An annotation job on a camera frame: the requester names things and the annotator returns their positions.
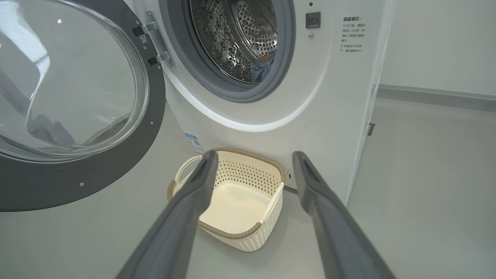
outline perforated metal drum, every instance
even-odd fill
[[[252,62],[277,48],[271,0],[189,0],[197,39],[227,76],[255,83]]]

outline round glass door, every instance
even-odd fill
[[[148,103],[142,58],[119,26],[61,0],[0,0],[0,155],[34,162],[116,146]]]

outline wall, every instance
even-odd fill
[[[494,0],[397,0],[380,83],[496,96],[495,13]]]

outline gray floor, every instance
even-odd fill
[[[378,99],[349,210],[401,279],[496,278],[496,114]],[[0,278],[113,278],[193,156],[166,110],[151,152],[72,204],[0,213]],[[266,244],[244,253],[197,230],[188,278],[323,278],[311,219],[284,192]]]

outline washing machine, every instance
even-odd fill
[[[393,9],[393,0],[0,1],[0,209],[63,205],[136,171],[152,144],[172,144],[156,139],[168,129],[166,102],[192,151],[262,155],[293,188],[291,154],[303,151],[346,203]]]

